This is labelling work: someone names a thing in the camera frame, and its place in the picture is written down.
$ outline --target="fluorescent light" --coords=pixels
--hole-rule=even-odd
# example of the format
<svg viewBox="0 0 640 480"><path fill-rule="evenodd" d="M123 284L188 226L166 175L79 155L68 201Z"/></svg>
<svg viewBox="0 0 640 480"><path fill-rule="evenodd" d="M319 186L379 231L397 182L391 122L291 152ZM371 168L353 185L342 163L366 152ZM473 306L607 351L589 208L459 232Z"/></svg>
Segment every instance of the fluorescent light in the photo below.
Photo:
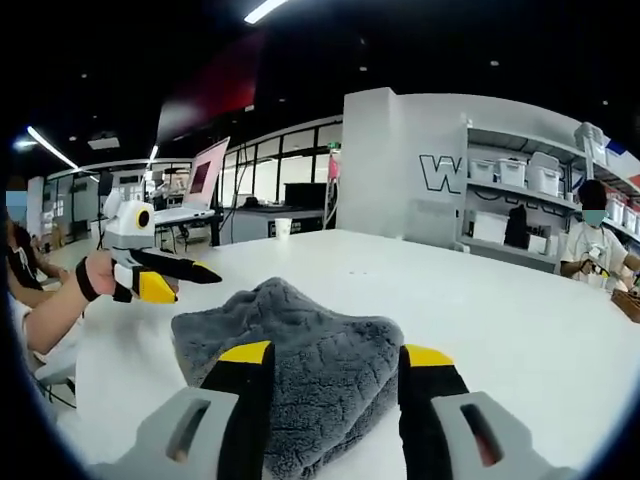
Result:
<svg viewBox="0 0 640 480"><path fill-rule="evenodd" d="M253 12L247 15L244 21L253 25L259 22L263 17L269 15L269 13L278 8L280 5L286 3L286 1L287 0L267 0Z"/></svg>
<svg viewBox="0 0 640 480"><path fill-rule="evenodd" d="M13 143L13 148L15 148L16 150L24 150L25 148L33 147L37 144L38 142L36 142L35 140L17 140Z"/></svg>
<svg viewBox="0 0 640 480"><path fill-rule="evenodd" d="M51 153L53 153L56 157L58 157L60 160L62 160L64 163L66 163L67 165L69 165L71 168L75 169L75 170L80 170L80 167L78 167L75 163L73 163L71 160L69 160L67 157L65 157L62 153L60 153L58 150L56 150L56 148L51 145L49 142L47 142L44 137L42 135L40 135L35 128L33 127L27 127L27 133L29 135L31 135L34 140L36 142L38 142L40 145L42 145L44 148L46 148L47 150L49 150Z"/></svg>

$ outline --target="monitor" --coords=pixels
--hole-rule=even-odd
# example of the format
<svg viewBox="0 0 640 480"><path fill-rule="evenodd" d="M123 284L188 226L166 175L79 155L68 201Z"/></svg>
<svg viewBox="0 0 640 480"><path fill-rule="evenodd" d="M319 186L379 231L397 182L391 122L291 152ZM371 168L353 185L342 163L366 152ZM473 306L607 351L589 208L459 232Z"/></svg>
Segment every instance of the monitor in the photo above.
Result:
<svg viewBox="0 0 640 480"><path fill-rule="evenodd" d="M183 205L200 209L210 208L216 179L222 170L229 140L227 137L196 155L191 165L191 175Z"/></svg>
<svg viewBox="0 0 640 480"><path fill-rule="evenodd" d="M201 193L204 188L204 181L207 179L207 172L209 171L209 166L211 162L204 163L200 165L195 175L193 176L193 183L191 184L191 190L189 193Z"/></svg>

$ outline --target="plastic container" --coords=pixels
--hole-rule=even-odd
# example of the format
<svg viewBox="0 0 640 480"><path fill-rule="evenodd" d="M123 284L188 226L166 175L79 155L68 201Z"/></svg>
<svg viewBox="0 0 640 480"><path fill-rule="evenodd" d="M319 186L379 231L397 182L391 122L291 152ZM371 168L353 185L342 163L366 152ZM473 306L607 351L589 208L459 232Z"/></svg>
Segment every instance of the plastic container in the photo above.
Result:
<svg viewBox="0 0 640 480"><path fill-rule="evenodd" d="M610 198L607 200L607 213L609 214L609 220L618 225L622 225L624 216L624 203L617 198Z"/></svg>
<svg viewBox="0 0 640 480"><path fill-rule="evenodd" d="M544 167L551 170L558 170L560 161L556 157L542 152L534 152L529 160L529 166Z"/></svg>
<svg viewBox="0 0 640 480"><path fill-rule="evenodd" d="M629 207L624 207L624 215L622 218L622 226L628 228L635 233L638 223L638 214Z"/></svg>
<svg viewBox="0 0 640 480"><path fill-rule="evenodd" d="M545 167L527 165L527 180L529 190L546 193L552 197L558 196L558 185L560 184L560 172Z"/></svg>
<svg viewBox="0 0 640 480"><path fill-rule="evenodd" d="M498 160L500 183L524 188L524 172L527 164L520 160L501 158Z"/></svg>
<svg viewBox="0 0 640 480"><path fill-rule="evenodd" d="M504 233L507 230L509 217L496 213L469 210L469 234L478 240L504 244Z"/></svg>
<svg viewBox="0 0 640 480"><path fill-rule="evenodd" d="M472 180L493 183L493 172L496 163L493 160L469 160L469 175Z"/></svg>
<svg viewBox="0 0 640 480"><path fill-rule="evenodd" d="M532 253L546 255L547 239L537 235L529 235L529 248L527 250Z"/></svg>

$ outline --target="white shirt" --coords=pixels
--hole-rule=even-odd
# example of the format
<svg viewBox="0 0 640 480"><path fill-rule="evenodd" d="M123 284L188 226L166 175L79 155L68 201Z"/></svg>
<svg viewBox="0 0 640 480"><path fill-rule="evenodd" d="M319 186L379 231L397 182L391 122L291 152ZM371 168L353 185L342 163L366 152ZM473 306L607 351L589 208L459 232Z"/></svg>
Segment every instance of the white shirt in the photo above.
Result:
<svg viewBox="0 0 640 480"><path fill-rule="evenodd" d="M603 227L593 228L580 222L569 230L567 244L560 260L577 262L591 258L609 273L619 273L626 256L627 251L611 230ZM599 288L605 288L608 281L601 275L585 275L582 272L576 273L573 279Z"/></svg>

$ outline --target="person's hand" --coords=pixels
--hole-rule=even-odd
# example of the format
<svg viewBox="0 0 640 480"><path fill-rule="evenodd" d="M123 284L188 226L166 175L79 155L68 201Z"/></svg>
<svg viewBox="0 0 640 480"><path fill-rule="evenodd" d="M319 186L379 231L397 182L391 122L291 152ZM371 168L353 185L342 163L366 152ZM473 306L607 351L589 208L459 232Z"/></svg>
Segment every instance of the person's hand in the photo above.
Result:
<svg viewBox="0 0 640 480"><path fill-rule="evenodd" d="M589 275L590 273L593 272L594 266L595 264L593 263L593 261L590 258L587 258L582 262L582 265L580 266L580 271L585 275Z"/></svg>
<svg viewBox="0 0 640 480"><path fill-rule="evenodd" d="M67 272L64 268L58 270L58 278L60 279L60 283L63 285L67 280L69 280L69 272Z"/></svg>
<svg viewBox="0 0 640 480"><path fill-rule="evenodd" d="M116 280L113 278L111 254L107 251L92 252L86 260L87 277L96 293L113 295L116 291Z"/></svg>

